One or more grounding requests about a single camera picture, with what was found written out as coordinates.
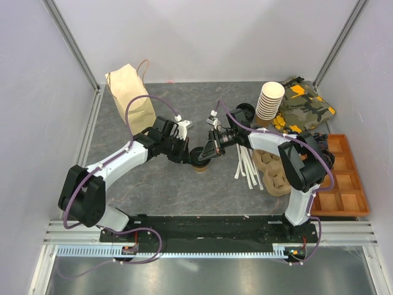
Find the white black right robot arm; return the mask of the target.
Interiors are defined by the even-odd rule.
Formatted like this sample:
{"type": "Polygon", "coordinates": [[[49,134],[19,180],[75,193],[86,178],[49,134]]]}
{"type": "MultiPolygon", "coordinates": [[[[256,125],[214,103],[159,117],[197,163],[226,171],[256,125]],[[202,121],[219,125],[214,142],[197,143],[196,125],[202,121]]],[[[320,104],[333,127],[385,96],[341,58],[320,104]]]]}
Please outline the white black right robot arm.
{"type": "Polygon", "coordinates": [[[302,224],[309,220],[311,201],[330,171],[313,135],[275,134],[265,128],[252,128],[251,112],[236,108],[227,113],[229,126],[219,128],[216,112],[207,122],[213,126],[208,142],[198,155],[205,162],[225,154],[225,148],[240,145],[253,150],[266,151],[280,157],[285,176],[291,185],[288,207],[284,213],[286,223],[281,226],[282,237],[295,242],[303,235],[302,224]]]}

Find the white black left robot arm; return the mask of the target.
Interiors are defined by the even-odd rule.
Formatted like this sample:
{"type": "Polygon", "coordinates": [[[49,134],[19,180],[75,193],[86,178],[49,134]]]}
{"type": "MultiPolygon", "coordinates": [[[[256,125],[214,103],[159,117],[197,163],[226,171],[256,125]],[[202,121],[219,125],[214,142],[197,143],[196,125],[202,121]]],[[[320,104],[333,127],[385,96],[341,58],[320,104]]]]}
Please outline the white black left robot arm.
{"type": "Polygon", "coordinates": [[[130,170],[160,154],[174,163],[190,163],[187,132],[191,126],[189,120],[174,122],[158,116],[153,126],[134,135],[112,155],[87,167],[71,167],[58,201],[63,217],[85,227],[112,229],[120,241],[130,241],[134,225],[128,223],[126,213],[107,204],[107,190],[130,170]]]}

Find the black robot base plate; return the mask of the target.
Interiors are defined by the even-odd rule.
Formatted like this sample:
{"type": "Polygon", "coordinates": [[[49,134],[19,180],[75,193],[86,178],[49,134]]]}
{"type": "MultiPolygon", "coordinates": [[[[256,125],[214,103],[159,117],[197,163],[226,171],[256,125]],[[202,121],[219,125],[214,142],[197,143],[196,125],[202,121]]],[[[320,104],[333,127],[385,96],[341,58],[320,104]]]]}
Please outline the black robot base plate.
{"type": "Polygon", "coordinates": [[[293,226],[283,215],[132,216],[124,231],[148,228],[162,240],[196,241],[215,239],[255,240],[262,243],[314,243],[317,226],[311,221],[293,226]]]}

